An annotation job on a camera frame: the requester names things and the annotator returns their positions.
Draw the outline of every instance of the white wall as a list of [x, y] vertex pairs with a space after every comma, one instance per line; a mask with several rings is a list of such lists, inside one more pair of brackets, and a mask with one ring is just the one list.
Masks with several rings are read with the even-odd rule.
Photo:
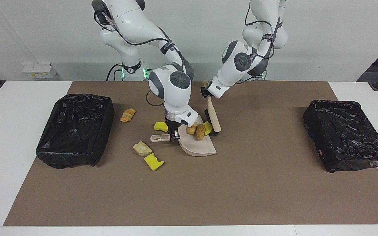
[[[144, 12], [191, 63], [214, 65], [229, 42], [243, 39], [247, 6], [248, 0], [146, 0]], [[284, 27], [288, 44], [270, 60], [267, 79], [355, 81], [378, 57], [378, 1], [289, 0]], [[61, 79], [102, 79], [105, 73], [80, 73], [80, 65], [104, 71], [120, 61], [98, 34], [91, 0], [0, 0], [0, 78], [24, 79], [21, 63], [38, 61], [56, 64]], [[140, 54], [148, 63], [167, 62], [151, 46]], [[69, 63], [76, 67], [69, 70]], [[211, 79], [217, 66], [198, 65], [198, 79]]]

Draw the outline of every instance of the gray joint cap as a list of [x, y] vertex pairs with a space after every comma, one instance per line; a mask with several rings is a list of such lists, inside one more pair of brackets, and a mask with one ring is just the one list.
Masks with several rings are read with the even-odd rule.
[[187, 74], [176, 71], [170, 75], [170, 82], [181, 89], [187, 89], [190, 85], [190, 78]]
[[234, 64], [238, 71], [248, 70], [252, 65], [249, 55], [244, 52], [240, 52], [234, 57]]

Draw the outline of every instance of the beige dustpan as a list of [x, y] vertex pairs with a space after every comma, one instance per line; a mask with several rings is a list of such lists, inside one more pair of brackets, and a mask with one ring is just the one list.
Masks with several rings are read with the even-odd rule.
[[[204, 124], [200, 116], [198, 116], [196, 122], [198, 122], [198, 124]], [[178, 133], [180, 135], [180, 147], [182, 147], [183, 151], [187, 154], [194, 157], [204, 157], [217, 153], [209, 136], [205, 136], [202, 140], [196, 140], [193, 135], [186, 133], [186, 126], [180, 126]], [[168, 134], [151, 136], [152, 142], [169, 141], [169, 139], [170, 136]]]

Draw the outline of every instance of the food item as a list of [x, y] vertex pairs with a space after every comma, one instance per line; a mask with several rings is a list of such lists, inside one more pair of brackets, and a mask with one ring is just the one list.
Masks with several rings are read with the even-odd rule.
[[195, 138], [196, 140], [202, 140], [205, 136], [206, 128], [203, 124], [198, 125], [195, 132]]
[[122, 117], [120, 118], [120, 121], [122, 122], [128, 122], [128, 121], [131, 121], [132, 117], [134, 117], [135, 115], [135, 111], [134, 109], [127, 109], [123, 112], [122, 114]]
[[149, 148], [143, 141], [139, 141], [139, 143], [135, 144], [133, 148], [137, 152], [137, 154], [142, 157], [146, 157], [151, 152], [153, 152], [151, 148]]
[[205, 126], [205, 136], [209, 135], [214, 130], [213, 126], [210, 124], [209, 121], [205, 122], [204, 126]]
[[159, 121], [159, 122], [156, 122], [156, 124], [154, 125], [154, 130], [161, 130], [161, 131], [167, 132], [168, 127], [164, 121]]
[[191, 127], [186, 127], [186, 133], [190, 135], [194, 135], [196, 131], [196, 127], [198, 127], [198, 122], [193, 123]]
[[158, 161], [154, 153], [148, 155], [144, 158], [145, 162], [150, 166], [151, 170], [155, 171], [157, 168], [159, 168], [164, 161]]

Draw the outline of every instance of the bread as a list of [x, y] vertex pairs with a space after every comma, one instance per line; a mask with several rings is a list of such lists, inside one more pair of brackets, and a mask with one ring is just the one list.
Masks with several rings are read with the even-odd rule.
[[139, 143], [135, 144], [133, 148], [137, 154], [142, 157], [146, 157], [153, 152], [143, 141], [139, 141]]
[[131, 121], [132, 117], [134, 117], [135, 115], [135, 111], [134, 109], [127, 109], [123, 112], [122, 114], [122, 117], [120, 118], [120, 121], [122, 122], [128, 122], [128, 121]]
[[196, 132], [195, 132], [195, 139], [196, 140], [204, 139], [205, 131], [206, 131], [206, 128], [203, 124], [198, 125], [198, 127], [196, 128]]
[[196, 127], [198, 127], [198, 123], [197, 122], [193, 123], [193, 125], [191, 127], [186, 127], [186, 133], [190, 134], [190, 135], [194, 135]]

